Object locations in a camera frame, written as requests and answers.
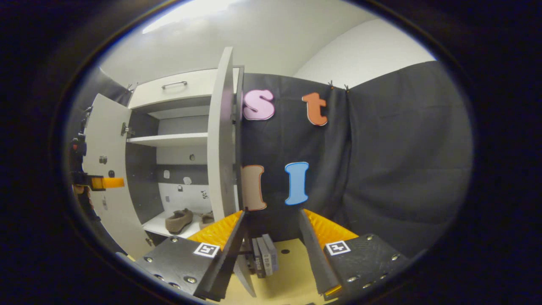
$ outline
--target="screw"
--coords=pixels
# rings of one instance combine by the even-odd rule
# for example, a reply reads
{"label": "screw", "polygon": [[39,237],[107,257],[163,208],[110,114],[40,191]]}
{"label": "screw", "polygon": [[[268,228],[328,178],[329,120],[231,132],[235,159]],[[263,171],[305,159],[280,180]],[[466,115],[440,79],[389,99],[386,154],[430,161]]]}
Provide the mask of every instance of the screw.
{"label": "screw", "polygon": [[357,281],[359,279],[359,276],[355,275],[355,276],[352,276],[351,278],[347,279],[346,281],[349,282],[349,283],[352,283],[353,281]]}
{"label": "screw", "polygon": [[195,278],[190,277],[190,276],[185,276],[184,280],[189,282],[190,284],[195,284],[197,282],[197,280]]}

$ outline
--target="white wall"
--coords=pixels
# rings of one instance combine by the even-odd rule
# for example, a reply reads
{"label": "white wall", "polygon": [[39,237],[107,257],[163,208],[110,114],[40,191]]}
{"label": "white wall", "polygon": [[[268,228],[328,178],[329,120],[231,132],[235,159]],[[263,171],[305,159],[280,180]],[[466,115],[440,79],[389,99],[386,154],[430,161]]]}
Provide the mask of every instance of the white wall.
{"label": "white wall", "polygon": [[294,77],[343,87],[435,58],[410,36],[377,19],[364,22],[322,48]]}

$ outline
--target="book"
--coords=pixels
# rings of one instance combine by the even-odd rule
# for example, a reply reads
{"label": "book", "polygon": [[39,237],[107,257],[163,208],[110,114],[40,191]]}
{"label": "book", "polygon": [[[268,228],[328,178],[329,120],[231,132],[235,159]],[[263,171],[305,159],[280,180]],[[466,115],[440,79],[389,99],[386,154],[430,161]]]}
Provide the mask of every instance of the book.
{"label": "book", "polygon": [[266,276],[266,273],[263,269],[262,264],[262,255],[260,252],[260,247],[258,247],[258,242],[256,238],[252,239],[252,251],[254,253],[254,264],[256,265],[256,275],[258,278],[264,278]]}
{"label": "book", "polygon": [[263,241],[266,242],[267,249],[271,253],[271,264],[273,265],[273,272],[276,272],[279,269],[279,258],[276,254],[276,247],[271,240],[269,234],[262,235]]}
{"label": "book", "polygon": [[267,249],[266,242],[263,241],[262,237],[256,238],[258,241],[258,247],[260,248],[260,253],[262,255],[263,269],[266,272],[266,276],[273,274],[273,264],[271,263],[271,252]]}

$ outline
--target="drawer handle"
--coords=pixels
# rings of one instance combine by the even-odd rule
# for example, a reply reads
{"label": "drawer handle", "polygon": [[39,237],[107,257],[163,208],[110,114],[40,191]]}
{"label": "drawer handle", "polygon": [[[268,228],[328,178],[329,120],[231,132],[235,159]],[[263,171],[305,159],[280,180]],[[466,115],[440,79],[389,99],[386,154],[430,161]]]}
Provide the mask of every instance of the drawer handle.
{"label": "drawer handle", "polygon": [[169,86],[169,85],[176,85],[176,84],[183,84],[183,85],[186,86],[186,85],[188,85],[188,82],[186,82],[184,80],[183,81],[172,82],[170,84],[165,84],[164,86],[162,86],[162,89],[166,89],[166,87]]}

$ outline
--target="ceiling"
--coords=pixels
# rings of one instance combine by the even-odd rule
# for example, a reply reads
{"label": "ceiling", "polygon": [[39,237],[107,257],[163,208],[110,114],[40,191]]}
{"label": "ceiling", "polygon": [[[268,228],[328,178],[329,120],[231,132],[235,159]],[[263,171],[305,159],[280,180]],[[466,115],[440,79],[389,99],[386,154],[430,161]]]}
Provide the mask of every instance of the ceiling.
{"label": "ceiling", "polygon": [[234,65],[244,65],[245,72],[292,76],[337,36],[376,19],[340,0],[230,1],[221,12],[177,17],[143,34],[158,17],[151,20],[118,42],[101,68],[127,86],[217,67],[224,47],[233,46]]}

